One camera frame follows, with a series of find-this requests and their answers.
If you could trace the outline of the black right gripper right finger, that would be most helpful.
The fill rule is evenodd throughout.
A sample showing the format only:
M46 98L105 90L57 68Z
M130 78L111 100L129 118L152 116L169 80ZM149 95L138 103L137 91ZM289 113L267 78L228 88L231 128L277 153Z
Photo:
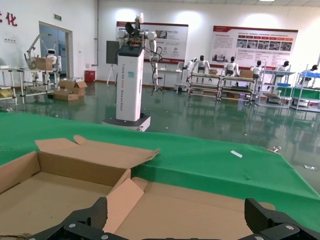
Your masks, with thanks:
M252 231L245 240L318 240L320 233L302 226L286 213L263 207L253 198L244 201L244 219Z

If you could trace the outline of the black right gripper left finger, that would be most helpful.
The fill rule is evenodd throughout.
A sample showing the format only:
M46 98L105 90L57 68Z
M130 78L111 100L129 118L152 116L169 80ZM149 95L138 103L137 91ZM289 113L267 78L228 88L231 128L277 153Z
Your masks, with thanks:
M94 240L104 231L108 201L100 197L91 207L74 210L61 223L32 235L33 240Z

